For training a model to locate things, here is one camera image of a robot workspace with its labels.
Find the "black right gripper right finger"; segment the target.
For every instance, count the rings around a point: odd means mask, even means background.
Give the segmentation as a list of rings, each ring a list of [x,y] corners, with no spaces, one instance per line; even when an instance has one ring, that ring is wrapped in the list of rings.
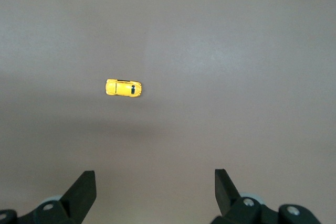
[[[252,196],[241,196],[225,169],[215,170],[215,198],[221,215],[212,223],[320,223],[303,206],[284,204],[274,211]]]

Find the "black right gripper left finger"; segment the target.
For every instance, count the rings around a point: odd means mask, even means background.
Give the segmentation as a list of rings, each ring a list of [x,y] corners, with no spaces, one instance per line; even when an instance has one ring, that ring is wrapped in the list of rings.
[[[20,217],[13,209],[1,210],[1,223],[83,223],[96,197],[95,172],[85,171],[58,200],[48,200]]]

